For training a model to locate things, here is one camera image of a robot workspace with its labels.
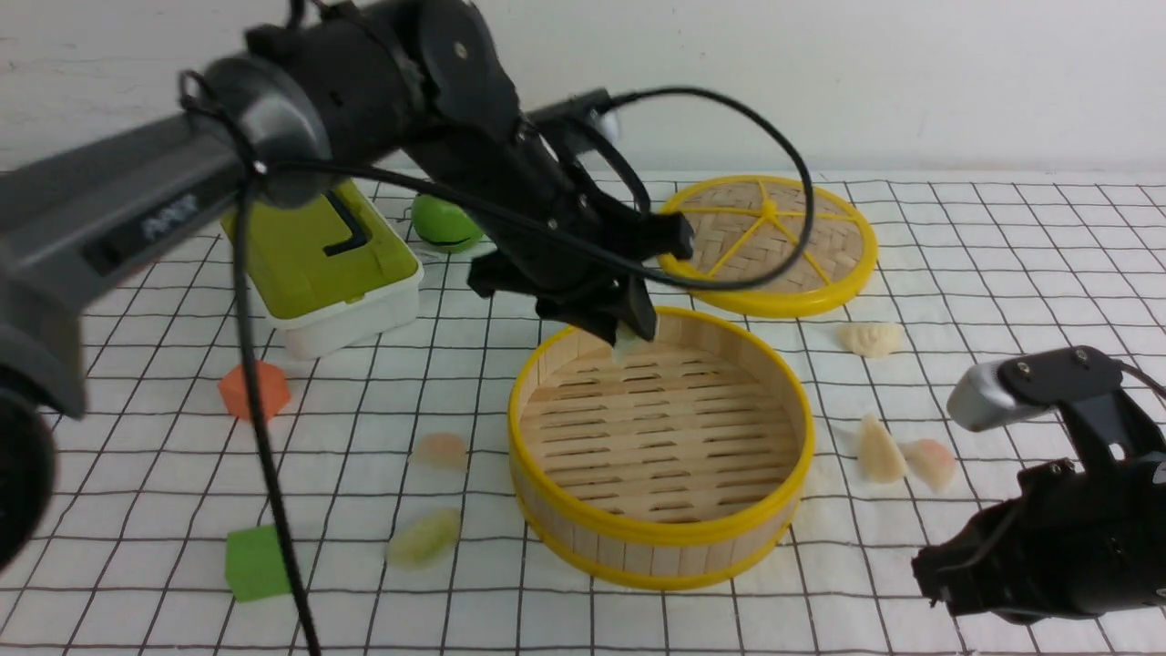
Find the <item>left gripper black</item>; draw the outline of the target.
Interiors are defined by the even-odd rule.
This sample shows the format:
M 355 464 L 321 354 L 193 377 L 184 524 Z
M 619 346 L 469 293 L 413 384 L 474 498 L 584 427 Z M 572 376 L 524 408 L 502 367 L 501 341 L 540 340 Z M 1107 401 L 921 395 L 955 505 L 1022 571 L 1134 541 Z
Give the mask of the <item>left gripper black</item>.
M 609 347 L 621 323 L 654 341 L 655 306 L 644 262 L 690 256 L 694 230 L 681 213 L 656 213 L 628 162 L 586 125 L 591 151 L 552 149 L 528 117 L 503 136 L 437 115 L 417 119 L 410 158 L 496 244 L 471 266 L 475 292 L 536 299 L 538 316 L 575 325 Z

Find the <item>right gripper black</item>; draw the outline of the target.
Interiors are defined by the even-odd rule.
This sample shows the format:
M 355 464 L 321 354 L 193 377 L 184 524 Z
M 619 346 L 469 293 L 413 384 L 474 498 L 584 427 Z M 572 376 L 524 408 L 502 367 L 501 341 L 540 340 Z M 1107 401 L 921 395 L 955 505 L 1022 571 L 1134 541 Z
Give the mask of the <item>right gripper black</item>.
M 1012 625 L 1157 606 L 1157 461 L 1079 472 L 1059 460 L 1023 470 L 1018 482 L 1018 498 L 916 552 L 926 599 L 953 616 L 991 613 Z

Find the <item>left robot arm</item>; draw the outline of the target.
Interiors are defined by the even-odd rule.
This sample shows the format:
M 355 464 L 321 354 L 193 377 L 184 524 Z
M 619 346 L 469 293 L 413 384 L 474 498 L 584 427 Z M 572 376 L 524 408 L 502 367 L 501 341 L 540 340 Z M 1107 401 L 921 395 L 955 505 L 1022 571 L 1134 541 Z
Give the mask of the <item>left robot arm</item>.
M 654 336 L 644 274 L 567 238 L 634 264 L 694 252 L 681 216 L 626 207 L 580 165 L 592 149 L 619 163 L 600 131 L 607 92 L 525 112 L 466 1 L 338 3 L 308 28 L 255 26 L 192 83 L 178 115 L 3 174 L 3 563 L 54 491 L 42 408 L 87 410 L 82 313 L 243 192 L 300 209 L 403 151 L 496 242 L 472 262 L 475 292 L 532 296 L 604 340 L 618 324 Z

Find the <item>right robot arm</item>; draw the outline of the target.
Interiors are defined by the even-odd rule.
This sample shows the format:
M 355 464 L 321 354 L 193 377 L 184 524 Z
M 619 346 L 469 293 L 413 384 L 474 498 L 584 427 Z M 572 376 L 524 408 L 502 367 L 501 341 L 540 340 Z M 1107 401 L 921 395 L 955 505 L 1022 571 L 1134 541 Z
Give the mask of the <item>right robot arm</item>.
M 926 599 L 953 616 L 990 613 L 1021 626 L 1163 606 L 1161 456 L 1094 472 L 1062 458 L 1023 470 L 1018 482 L 1018 498 L 916 552 L 911 566 Z

